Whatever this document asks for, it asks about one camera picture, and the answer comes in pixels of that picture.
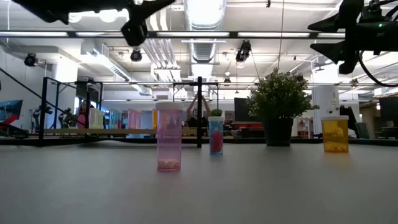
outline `person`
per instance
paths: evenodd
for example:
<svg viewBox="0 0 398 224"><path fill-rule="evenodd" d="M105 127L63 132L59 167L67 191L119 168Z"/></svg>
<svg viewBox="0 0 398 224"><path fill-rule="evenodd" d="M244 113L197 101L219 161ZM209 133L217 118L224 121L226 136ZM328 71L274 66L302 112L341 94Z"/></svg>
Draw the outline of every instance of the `person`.
<svg viewBox="0 0 398 224"><path fill-rule="evenodd" d="M189 105L187 109L187 123L189 128L195 128L198 126L198 108L193 108L193 105L195 104L196 100L198 99L198 95L195 95L195 98L193 99L191 105ZM206 108L206 115L201 118L201 126L202 127L207 127L207 119L209 114L211 113L210 107L207 104L206 99L202 96L201 100L203 101L203 104L205 105Z"/></svg>
<svg viewBox="0 0 398 224"><path fill-rule="evenodd" d="M79 113L77 116L77 128L85 128L85 122L86 122L86 107L87 107L87 101L83 101L81 105L79 106Z"/></svg>

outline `potted plant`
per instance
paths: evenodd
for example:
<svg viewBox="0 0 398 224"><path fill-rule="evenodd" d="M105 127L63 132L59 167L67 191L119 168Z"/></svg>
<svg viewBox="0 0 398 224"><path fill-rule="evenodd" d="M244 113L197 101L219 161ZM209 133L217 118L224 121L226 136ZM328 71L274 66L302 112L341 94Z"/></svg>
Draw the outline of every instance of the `potted plant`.
<svg viewBox="0 0 398 224"><path fill-rule="evenodd" d="M303 92L308 81L294 73L280 73L278 69L261 78L257 89L248 97L250 116L262 120L268 146L289 146L293 119L308 110L319 109Z"/></svg>
<svg viewBox="0 0 398 224"><path fill-rule="evenodd" d="M211 116L221 116L221 115L223 115L223 111L220 109L213 109L211 111Z"/></svg>

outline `white ceiling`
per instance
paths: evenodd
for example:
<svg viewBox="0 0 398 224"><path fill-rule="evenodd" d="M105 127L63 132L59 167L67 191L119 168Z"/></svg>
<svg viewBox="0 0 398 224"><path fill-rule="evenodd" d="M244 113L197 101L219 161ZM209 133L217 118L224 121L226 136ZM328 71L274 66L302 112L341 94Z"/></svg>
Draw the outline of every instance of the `white ceiling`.
<svg viewBox="0 0 398 224"><path fill-rule="evenodd" d="M285 1L285 10L282 25L282 0L272 0L271 8L259 7L258 3L263 4L265 1L248 1L248 0L228 0L226 15L224 19L223 30L227 31L302 31L306 32L307 26L313 22L324 19L333 15L336 11L314 11L321 9L331 9L335 7L339 0L289 0ZM35 17L30 12L13 2L0 0L0 29L6 30L119 30L125 23L125 17L119 17L115 22L105 23L99 17L83 17L83 19L74 24L66 26L61 22L48 24ZM167 23L170 30L185 30L185 18L183 11L174 11L167 9ZM152 29L150 22L147 22L149 29ZM73 55L85 63L80 56L81 39L10 39L9 45L18 46L57 46ZM141 80L150 79L151 62L142 50L143 59L141 62L131 62L129 55L132 48L127 45L123 39L96 39L97 43L104 43L110 49L110 57L117 61L125 70L132 72L132 75L139 74ZM240 46L242 40L228 39L225 44L218 44L218 54L214 65L213 76L215 79L222 81L225 72L230 72L231 77L238 75L239 82L253 82L257 76L264 76L271 72L277 66L279 47L280 47L280 69L282 71L290 71L298 67L299 71L307 78L311 77L312 70L310 63L304 62L306 59L316 58L316 52L310 48L310 44L314 40L250 40L253 55L250 56L244 68L237 69L234 62L236 49ZM177 59L178 65L181 67L182 77L187 77L190 73L190 65L188 64L190 57L187 44L181 43L180 39L172 39L172 47ZM396 53L389 53L378 58L366 62L368 68L375 71L381 67L391 63L398 62ZM372 58L372 55L366 55L366 58ZM90 75L101 81L114 81L113 74L101 65L86 63L91 70L82 69L81 74ZM357 67L353 74L340 75L340 80L348 82L354 77L363 75L363 70ZM389 71L380 74L379 78L397 77L398 71Z"/></svg>

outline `air duct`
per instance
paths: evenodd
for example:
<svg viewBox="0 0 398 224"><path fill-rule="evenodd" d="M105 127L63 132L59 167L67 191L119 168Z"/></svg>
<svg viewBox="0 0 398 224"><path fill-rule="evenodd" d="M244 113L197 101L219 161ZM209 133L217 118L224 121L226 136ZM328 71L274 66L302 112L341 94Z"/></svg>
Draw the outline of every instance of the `air duct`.
<svg viewBox="0 0 398 224"><path fill-rule="evenodd" d="M185 23L190 31L218 31L223 26L226 0L185 0ZM210 78L215 61L216 44L190 45L193 76Z"/></svg>

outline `plastic cup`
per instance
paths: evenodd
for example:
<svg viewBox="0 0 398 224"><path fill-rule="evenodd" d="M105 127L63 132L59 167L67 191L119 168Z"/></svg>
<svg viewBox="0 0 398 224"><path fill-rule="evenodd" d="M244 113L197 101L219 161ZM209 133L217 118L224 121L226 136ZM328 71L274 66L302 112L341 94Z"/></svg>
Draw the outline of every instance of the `plastic cup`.
<svg viewBox="0 0 398 224"><path fill-rule="evenodd" d="M322 118L323 149L325 152L348 152L348 116Z"/></svg>
<svg viewBox="0 0 398 224"><path fill-rule="evenodd" d="M224 143L224 118L209 117L210 154L222 155Z"/></svg>
<svg viewBox="0 0 398 224"><path fill-rule="evenodd" d="M181 170L182 105L174 102L156 104L157 170Z"/></svg>

